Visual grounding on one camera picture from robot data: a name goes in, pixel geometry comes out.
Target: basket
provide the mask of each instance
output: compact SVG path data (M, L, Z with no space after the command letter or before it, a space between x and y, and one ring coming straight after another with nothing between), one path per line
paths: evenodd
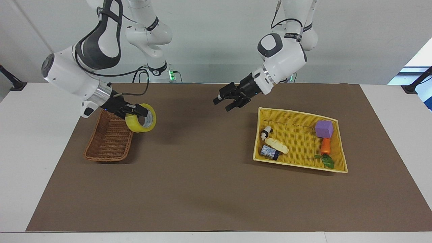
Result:
M126 158L133 132L126 122L116 115L102 110L84 158L97 162L116 162Z
M314 130L319 120L329 120L333 123L334 131L330 139L330 156L334 161L334 169L326 168L321 159L314 158L314 155L320 154L322 142L322 139L315 135ZM270 160L260 155L261 148L265 145L260 135L266 126L273 129L269 137L281 141L289 149L287 154L281 153L277 160ZM304 112L260 107L258 109L257 137L253 159L331 172L348 172L337 120Z

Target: green light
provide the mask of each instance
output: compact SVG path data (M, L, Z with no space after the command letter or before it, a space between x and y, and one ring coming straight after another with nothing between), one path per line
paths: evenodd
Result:
M169 78L170 78L171 80L174 80L174 79L175 79L175 75L174 75L174 73L173 73L171 70L168 70L168 72L169 72Z

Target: orange carrot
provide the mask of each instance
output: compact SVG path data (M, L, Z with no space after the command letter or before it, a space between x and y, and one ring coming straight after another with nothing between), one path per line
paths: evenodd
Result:
M330 139L323 138L323 142L321 144L321 155L330 155Z

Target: brown wicker basket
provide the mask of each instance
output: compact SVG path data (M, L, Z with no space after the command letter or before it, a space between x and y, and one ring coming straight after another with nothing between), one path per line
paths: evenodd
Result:
M84 152L84 158L97 162L116 162L126 158L133 132L126 122L102 110Z

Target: yellow wicker basket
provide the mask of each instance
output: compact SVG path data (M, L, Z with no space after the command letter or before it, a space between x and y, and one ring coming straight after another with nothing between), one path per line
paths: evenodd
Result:
M334 131L330 139L330 156L334 161L334 169L326 168L321 159L314 158L314 155L320 154L322 142L322 139L315 135L314 130L319 120L328 120L333 123ZM281 153L277 160L270 160L260 155L261 148L265 145L261 140L261 131L266 126L273 129L269 137L281 141L289 149L288 154ZM260 107L258 109L258 127L253 159L331 172L348 172L337 120L304 112Z

